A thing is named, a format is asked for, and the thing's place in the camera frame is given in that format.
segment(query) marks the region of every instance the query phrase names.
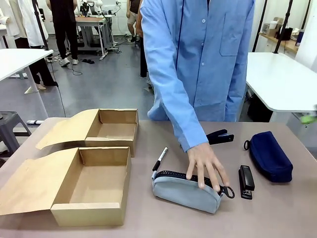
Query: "blue button-up shirt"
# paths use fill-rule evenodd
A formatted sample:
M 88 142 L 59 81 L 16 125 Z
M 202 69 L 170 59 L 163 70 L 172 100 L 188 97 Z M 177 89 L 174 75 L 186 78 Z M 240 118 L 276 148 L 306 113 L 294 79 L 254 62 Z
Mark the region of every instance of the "blue button-up shirt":
M 155 101 L 184 151 L 207 142 L 200 121 L 235 121 L 245 91 L 254 0 L 144 0 L 144 46 Z

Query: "white coat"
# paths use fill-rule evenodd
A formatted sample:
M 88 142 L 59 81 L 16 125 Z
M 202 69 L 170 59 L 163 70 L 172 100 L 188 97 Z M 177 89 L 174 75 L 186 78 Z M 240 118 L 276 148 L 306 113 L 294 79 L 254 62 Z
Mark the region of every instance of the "white coat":
M 32 5 L 32 0 L 17 0 L 22 13 L 23 26 L 28 38 L 30 46 L 42 46 L 44 45 L 41 32 L 34 14 L 34 8 Z M 7 32 L 10 36 L 16 36 L 19 34 L 19 28 L 15 21 L 9 0 L 0 0 L 0 8 L 3 11 L 4 16 L 10 17 L 12 23 L 7 25 Z M 45 39 L 47 39 L 48 33 L 40 17 L 41 25 L 43 28 Z

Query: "hand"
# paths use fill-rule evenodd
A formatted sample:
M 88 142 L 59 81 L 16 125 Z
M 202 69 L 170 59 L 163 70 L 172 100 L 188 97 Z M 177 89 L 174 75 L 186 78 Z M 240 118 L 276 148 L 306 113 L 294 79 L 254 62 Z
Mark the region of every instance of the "hand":
M 193 175 L 194 166 L 197 166 L 198 171 L 198 185 L 199 188 L 205 187 L 204 182 L 204 167 L 207 168 L 212 187 L 217 192 L 220 191 L 218 179 L 216 177 L 215 169 L 218 171 L 221 180 L 225 186 L 229 186 L 229 178 L 214 154 L 209 143 L 197 145 L 187 151 L 189 166 L 186 174 L 187 179 L 191 179 Z

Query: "marker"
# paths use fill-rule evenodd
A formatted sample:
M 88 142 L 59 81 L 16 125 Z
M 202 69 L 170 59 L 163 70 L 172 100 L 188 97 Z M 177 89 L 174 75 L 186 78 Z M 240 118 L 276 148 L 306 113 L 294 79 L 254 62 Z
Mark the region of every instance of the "marker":
M 155 163 L 155 165 L 154 165 L 152 171 L 157 171 L 157 170 L 158 170 L 158 168 L 159 168 L 159 166 L 160 166 L 160 162 L 162 161 L 162 159 L 163 159 L 164 155 L 166 154 L 167 150 L 168 150 L 168 148 L 165 147 L 165 149 L 164 149 L 163 152 L 161 153 L 159 159 L 158 159 L 157 162 Z

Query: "box lid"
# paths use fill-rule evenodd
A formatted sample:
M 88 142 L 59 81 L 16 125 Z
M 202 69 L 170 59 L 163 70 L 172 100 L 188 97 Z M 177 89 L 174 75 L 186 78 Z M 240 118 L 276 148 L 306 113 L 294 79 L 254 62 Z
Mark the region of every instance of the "box lid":
M 97 116 L 99 109 L 90 109 L 58 122 L 36 145 L 36 148 L 41 150 L 46 146 L 68 141 L 84 141 Z
M 0 215 L 49 210 L 78 148 L 26 160 L 0 190 Z

